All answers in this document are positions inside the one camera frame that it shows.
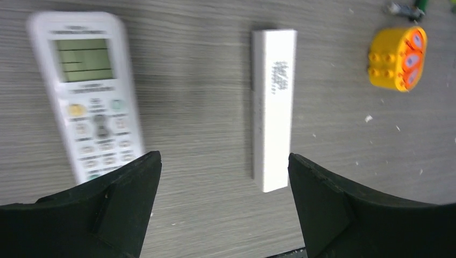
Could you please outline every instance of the gray wood grain surface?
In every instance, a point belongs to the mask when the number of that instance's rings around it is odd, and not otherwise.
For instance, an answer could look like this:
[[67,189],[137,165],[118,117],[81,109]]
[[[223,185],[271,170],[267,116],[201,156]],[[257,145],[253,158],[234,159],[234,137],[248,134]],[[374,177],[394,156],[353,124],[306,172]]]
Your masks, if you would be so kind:
[[290,189],[261,193],[250,179],[255,28],[298,30],[293,152],[393,195],[456,201],[456,16],[430,1],[424,75],[400,94],[365,72],[375,31],[410,25],[382,2],[0,0],[0,204],[75,184],[25,31],[40,10],[107,11],[127,26],[145,143],[163,157],[142,257],[304,245]]

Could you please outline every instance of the yellow lego piece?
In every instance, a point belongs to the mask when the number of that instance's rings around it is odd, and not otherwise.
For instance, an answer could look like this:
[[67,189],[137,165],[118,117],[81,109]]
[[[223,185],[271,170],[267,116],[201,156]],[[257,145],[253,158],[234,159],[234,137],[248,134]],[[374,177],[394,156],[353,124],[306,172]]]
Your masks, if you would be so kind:
[[381,30],[369,50],[370,82],[377,87],[410,91],[423,73],[427,45],[428,37],[419,26]]

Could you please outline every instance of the white rectangular box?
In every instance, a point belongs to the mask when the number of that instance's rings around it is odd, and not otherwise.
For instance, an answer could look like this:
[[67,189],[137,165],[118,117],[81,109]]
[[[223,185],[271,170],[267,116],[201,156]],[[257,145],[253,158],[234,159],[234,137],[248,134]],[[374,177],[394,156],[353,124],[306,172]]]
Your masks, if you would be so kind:
[[263,192],[288,185],[295,30],[254,31],[253,178]]

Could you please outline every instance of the remote control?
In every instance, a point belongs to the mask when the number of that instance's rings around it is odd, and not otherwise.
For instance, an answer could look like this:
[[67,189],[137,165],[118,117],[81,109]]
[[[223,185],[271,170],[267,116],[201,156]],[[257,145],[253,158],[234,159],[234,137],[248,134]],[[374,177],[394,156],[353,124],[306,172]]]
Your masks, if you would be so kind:
[[77,184],[145,153],[124,25],[106,12],[41,12],[33,50]]

